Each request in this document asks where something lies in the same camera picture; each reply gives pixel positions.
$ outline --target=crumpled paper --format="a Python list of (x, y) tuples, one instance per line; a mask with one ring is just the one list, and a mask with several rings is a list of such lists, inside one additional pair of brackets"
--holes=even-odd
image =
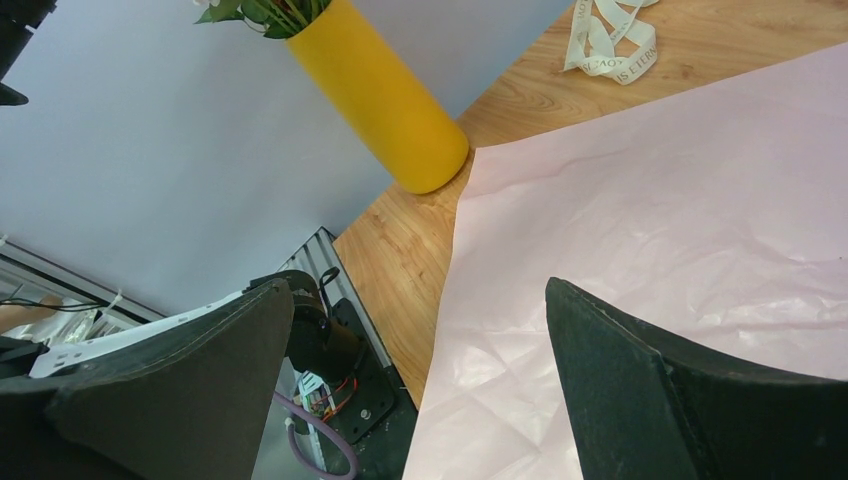
[(478, 150), (405, 478), (582, 478), (551, 276), (722, 352), (848, 379), (847, 74), (848, 44)]

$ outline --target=wall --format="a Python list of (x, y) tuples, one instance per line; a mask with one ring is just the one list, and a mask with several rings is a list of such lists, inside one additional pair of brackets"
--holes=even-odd
[[(570, 0), (359, 0), (454, 115)], [(0, 232), (165, 313), (340, 233), (390, 183), (287, 51), (189, 0), (60, 0), (6, 83)]]

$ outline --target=purple cable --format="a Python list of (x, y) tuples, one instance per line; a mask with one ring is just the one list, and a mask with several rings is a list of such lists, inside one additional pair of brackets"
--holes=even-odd
[(331, 475), (327, 472), (321, 471), (315, 465), (312, 465), (306, 457), (303, 456), (303, 452), (298, 448), (297, 443), (295, 442), (294, 437), (294, 424), (291, 422), (287, 422), (286, 430), (289, 433), (289, 444), (292, 447), (292, 452), (294, 452), (295, 458), (297, 461), (301, 463), (307, 470), (318, 475), (320, 478), (324, 480), (353, 480), (356, 478), (356, 474), (359, 472), (359, 460), (356, 458), (356, 454), (353, 453), (353, 447), (348, 445), (344, 439), (336, 433), (329, 425), (322, 422), (321, 419), (316, 418), (311, 413), (307, 412), (300, 406), (296, 405), (294, 402), (286, 398), (280, 392), (274, 392), (274, 400), (281, 403), (284, 407), (286, 407), (293, 415), (297, 415), (298, 417), (306, 420), (307, 423), (315, 427), (319, 432), (323, 433), (330, 439), (331, 442), (342, 451), (345, 458), (347, 458), (348, 463), (350, 463), (350, 471), (348, 471), (344, 475)]

